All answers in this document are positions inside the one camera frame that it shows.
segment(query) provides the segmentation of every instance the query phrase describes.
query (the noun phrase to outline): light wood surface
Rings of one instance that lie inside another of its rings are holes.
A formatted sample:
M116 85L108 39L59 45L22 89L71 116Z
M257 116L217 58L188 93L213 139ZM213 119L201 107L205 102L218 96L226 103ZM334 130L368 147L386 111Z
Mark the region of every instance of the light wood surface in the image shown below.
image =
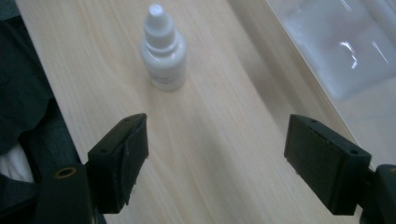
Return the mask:
M108 223L358 223L283 157L290 113L347 131L266 3L159 2L189 44L173 92L139 56L150 1L18 1L83 161L120 119L148 114L149 157Z

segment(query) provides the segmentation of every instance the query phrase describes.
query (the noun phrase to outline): white bottle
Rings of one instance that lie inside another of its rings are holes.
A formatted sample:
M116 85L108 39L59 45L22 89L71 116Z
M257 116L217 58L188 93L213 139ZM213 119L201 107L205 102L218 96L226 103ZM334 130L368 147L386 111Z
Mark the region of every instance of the white bottle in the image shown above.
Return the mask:
M173 91L183 85L186 80L186 41L160 5L154 4L148 9L140 54L155 87Z

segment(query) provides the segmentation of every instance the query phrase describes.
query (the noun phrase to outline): screw hole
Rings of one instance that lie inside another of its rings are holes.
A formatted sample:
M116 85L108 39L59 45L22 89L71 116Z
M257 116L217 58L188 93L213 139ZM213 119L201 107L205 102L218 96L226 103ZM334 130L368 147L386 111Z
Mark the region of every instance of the screw hole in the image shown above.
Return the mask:
M66 167L66 168L63 168L62 170L59 170L58 172L56 172L55 178L57 178L57 179L67 178L70 175L75 174L76 171L77 170L74 167Z

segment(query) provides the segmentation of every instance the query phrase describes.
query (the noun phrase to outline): wooden table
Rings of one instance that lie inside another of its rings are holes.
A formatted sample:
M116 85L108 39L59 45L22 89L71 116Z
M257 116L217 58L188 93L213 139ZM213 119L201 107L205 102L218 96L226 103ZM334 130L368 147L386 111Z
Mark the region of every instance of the wooden table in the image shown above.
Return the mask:
M290 113L349 137L263 1L159 1L189 44L188 78L155 89L139 56L150 1L19 0L83 161L148 114L149 157L108 223L358 223L334 217L283 157Z

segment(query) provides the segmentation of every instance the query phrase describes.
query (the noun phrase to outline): dropper bottle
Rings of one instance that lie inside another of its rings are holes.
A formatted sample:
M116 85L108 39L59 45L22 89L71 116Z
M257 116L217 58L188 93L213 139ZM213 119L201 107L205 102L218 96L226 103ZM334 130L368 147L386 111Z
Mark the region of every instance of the dropper bottle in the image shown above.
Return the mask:
M140 54L152 84L162 91L173 91L186 80L187 46L175 29L172 18L160 5L148 9Z

